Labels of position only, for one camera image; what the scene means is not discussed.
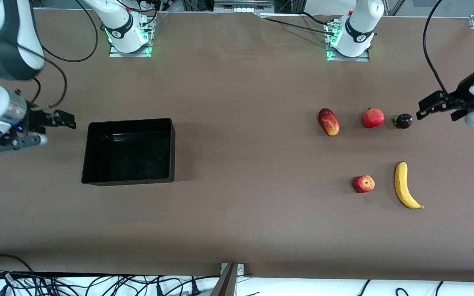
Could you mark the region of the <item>dark purple eggplant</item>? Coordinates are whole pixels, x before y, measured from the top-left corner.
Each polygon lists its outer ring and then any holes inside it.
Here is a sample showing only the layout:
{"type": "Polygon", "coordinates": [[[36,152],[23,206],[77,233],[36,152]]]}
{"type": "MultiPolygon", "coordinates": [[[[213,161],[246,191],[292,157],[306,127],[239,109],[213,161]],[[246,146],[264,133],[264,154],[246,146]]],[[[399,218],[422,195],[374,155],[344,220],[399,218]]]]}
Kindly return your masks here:
{"type": "Polygon", "coordinates": [[[414,118],[410,114],[401,113],[394,116],[392,122],[397,129],[408,129],[412,125],[413,120],[414,118]]]}

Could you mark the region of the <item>red yellow mango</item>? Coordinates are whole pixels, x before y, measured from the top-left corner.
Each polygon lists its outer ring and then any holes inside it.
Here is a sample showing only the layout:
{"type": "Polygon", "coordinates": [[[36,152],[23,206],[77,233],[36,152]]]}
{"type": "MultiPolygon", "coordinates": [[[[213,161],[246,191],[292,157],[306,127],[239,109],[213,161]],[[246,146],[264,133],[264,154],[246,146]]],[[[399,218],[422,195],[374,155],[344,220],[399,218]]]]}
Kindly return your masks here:
{"type": "Polygon", "coordinates": [[[329,136],[336,136],[340,131],[339,121],[331,109],[321,109],[318,113],[318,122],[329,136]]]}

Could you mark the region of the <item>red apple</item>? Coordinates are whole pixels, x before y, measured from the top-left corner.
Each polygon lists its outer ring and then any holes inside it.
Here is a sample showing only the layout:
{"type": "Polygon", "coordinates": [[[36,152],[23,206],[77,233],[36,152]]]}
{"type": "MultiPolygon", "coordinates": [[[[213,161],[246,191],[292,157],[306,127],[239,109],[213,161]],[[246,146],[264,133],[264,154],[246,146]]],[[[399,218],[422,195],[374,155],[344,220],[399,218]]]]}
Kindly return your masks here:
{"type": "Polygon", "coordinates": [[[371,176],[358,176],[352,182],[352,187],[356,193],[364,194],[372,191],[376,186],[371,176]]]}

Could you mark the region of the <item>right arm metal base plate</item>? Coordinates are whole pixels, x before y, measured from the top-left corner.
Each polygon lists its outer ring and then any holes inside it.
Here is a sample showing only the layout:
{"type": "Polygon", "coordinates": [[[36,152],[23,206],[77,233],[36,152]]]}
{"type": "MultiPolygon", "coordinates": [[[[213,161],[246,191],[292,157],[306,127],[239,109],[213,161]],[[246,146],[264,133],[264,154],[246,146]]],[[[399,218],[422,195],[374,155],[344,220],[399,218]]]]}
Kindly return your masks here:
{"type": "Polygon", "coordinates": [[[139,27],[133,25],[121,36],[120,32],[106,28],[108,41],[110,42],[110,57],[119,58],[150,58],[152,55],[152,43],[154,37],[154,26],[145,25],[139,27]]]}

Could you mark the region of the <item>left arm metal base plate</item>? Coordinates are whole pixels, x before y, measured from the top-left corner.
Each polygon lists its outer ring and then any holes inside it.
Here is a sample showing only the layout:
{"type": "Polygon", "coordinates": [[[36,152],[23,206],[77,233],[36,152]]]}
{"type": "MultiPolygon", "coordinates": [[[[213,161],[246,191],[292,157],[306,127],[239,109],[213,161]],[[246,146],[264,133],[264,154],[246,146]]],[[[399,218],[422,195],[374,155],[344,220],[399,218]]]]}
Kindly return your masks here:
{"type": "Polygon", "coordinates": [[[362,55],[358,57],[348,57],[341,54],[335,47],[333,47],[333,42],[337,40],[337,37],[341,35],[340,24],[335,22],[327,22],[323,25],[325,39],[325,50],[327,53],[328,61],[343,61],[343,62],[369,62],[369,51],[366,49],[362,55]]]}

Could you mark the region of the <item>yellow banana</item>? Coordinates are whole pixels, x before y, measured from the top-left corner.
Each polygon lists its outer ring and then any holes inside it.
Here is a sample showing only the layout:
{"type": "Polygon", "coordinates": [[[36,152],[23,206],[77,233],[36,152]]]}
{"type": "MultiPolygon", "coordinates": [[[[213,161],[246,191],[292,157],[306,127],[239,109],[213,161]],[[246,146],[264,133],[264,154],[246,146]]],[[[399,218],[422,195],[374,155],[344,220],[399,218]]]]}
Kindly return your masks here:
{"type": "Polygon", "coordinates": [[[408,165],[406,162],[399,162],[395,167],[394,187],[397,198],[409,209],[421,210],[425,207],[419,204],[411,195],[407,183],[408,165]]]}

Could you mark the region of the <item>red pomegranate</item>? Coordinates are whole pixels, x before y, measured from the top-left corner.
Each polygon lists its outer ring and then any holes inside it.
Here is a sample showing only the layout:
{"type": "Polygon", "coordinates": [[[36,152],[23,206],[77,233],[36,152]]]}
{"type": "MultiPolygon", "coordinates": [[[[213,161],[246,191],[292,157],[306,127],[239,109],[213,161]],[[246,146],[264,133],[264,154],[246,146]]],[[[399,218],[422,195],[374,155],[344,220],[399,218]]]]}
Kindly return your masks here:
{"type": "Polygon", "coordinates": [[[368,129],[374,129],[380,127],[384,120],[384,113],[380,109],[368,108],[363,114],[362,124],[368,129]]]}

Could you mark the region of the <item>aluminium profile post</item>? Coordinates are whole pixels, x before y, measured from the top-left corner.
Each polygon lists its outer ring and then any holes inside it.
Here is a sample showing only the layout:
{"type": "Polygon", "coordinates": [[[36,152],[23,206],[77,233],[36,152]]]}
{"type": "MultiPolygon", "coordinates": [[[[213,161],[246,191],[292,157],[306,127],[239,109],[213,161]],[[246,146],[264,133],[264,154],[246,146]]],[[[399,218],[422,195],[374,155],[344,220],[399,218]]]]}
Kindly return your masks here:
{"type": "Polygon", "coordinates": [[[209,296],[236,296],[238,277],[244,276],[244,264],[221,264],[221,275],[209,296]]]}

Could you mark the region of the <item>black plastic box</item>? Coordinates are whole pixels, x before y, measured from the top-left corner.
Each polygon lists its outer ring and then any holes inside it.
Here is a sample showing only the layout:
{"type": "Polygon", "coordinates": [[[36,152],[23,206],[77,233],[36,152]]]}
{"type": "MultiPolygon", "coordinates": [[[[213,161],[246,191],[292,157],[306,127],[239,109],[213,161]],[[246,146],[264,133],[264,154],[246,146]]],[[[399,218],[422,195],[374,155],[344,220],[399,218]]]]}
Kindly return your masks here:
{"type": "Polygon", "coordinates": [[[99,187],[171,183],[175,147],[170,118],[92,122],[81,183],[99,187]]]}

